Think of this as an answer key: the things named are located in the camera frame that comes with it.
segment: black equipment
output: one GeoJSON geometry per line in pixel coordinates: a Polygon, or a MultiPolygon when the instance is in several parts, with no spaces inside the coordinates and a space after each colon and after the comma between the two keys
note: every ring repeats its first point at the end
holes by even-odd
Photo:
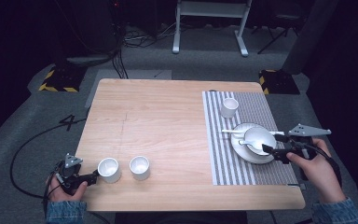
{"type": "MultiPolygon", "coordinates": [[[[274,157],[275,161],[281,161],[284,164],[288,164],[290,161],[287,159],[286,154],[289,152],[293,152],[298,156],[312,160],[317,156],[317,154],[322,155],[331,165],[334,170],[334,173],[337,176],[337,180],[339,185],[342,187],[342,179],[341,172],[339,170],[338,164],[333,160],[333,158],[329,157],[327,153],[325,153],[321,148],[316,147],[312,144],[312,136],[313,135],[321,135],[321,134],[330,134],[330,130],[317,129],[305,125],[298,124],[292,131],[289,131],[289,135],[285,136],[282,134],[274,134],[275,140],[278,142],[282,142],[286,145],[289,145],[288,148],[276,148],[262,145],[263,151],[271,154],[274,157]]],[[[308,180],[304,174],[304,171],[301,169],[301,177],[304,180],[308,180]]]]}
{"type": "Polygon", "coordinates": [[[56,165],[54,173],[60,181],[63,191],[67,194],[73,195],[73,190],[78,189],[84,181],[88,182],[88,186],[97,183],[98,170],[89,175],[78,174],[82,161],[77,157],[67,154],[65,160],[59,161],[56,165]]]}

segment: dark curtain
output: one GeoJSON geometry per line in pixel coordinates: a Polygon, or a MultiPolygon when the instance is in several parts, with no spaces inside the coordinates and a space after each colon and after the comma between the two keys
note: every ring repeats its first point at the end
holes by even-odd
{"type": "Polygon", "coordinates": [[[358,1],[339,1],[303,73],[315,113],[358,187],[358,1]]]}

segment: sleeve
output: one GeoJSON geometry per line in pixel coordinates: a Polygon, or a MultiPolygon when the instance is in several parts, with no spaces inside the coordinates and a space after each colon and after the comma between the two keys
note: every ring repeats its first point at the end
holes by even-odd
{"type": "Polygon", "coordinates": [[[82,224],[86,210],[87,204],[85,202],[49,202],[46,223],[82,224]]]}
{"type": "Polygon", "coordinates": [[[312,219],[315,224],[358,224],[358,210],[350,198],[339,203],[315,203],[312,219]]]}

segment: wooden table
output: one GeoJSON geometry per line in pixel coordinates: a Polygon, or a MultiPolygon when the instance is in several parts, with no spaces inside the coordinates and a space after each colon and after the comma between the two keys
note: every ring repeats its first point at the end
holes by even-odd
{"type": "Polygon", "coordinates": [[[118,160],[117,183],[101,178],[83,198],[90,211],[202,211],[301,209],[298,187],[215,186],[202,92],[262,92],[258,83],[103,79],[76,156],[89,174],[106,157],[118,160]],[[130,160],[146,156],[151,176],[132,178],[130,160]]]}

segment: human hand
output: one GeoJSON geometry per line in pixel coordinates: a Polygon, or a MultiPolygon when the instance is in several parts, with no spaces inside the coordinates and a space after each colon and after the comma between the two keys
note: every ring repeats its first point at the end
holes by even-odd
{"type": "Polygon", "coordinates": [[[63,201],[81,201],[81,198],[86,192],[87,185],[88,185],[87,181],[81,183],[78,189],[76,190],[75,194],[72,196],[70,194],[65,193],[65,191],[63,191],[60,182],[58,181],[57,177],[54,175],[51,178],[50,186],[48,186],[48,192],[51,192],[48,198],[55,203],[63,202],[63,201]]]}
{"type": "MultiPolygon", "coordinates": [[[[331,156],[324,140],[314,138],[312,141],[313,145],[331,156]]],[[[321,203],[338,203],[346,200],[336,174],[324,156],[318,154],[313,160],[308,161],[290,152],[286,157],[304,170],[308,180],[319,191],[321,203]]]]}

